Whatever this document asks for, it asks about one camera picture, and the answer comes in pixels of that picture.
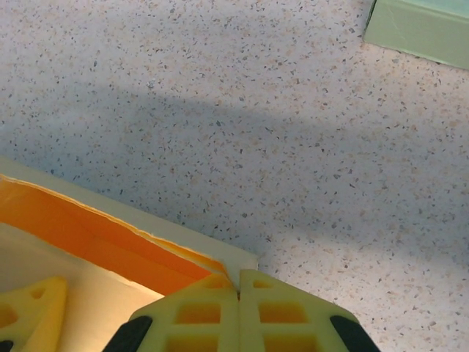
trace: speckled floor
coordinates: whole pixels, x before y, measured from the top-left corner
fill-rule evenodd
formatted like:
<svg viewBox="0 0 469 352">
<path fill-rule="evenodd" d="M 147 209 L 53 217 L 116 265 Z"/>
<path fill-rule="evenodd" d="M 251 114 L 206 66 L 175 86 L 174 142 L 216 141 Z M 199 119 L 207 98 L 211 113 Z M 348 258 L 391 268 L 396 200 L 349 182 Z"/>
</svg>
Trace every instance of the speckled floor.
<svg viewBox="0 0 469 352">
<path fill-rule="evenodd" d="M 233 243 L 383 351 L 469 344 L 469 72 L 366 1 L 0 4 L 0 151 Z"/>
</svg>

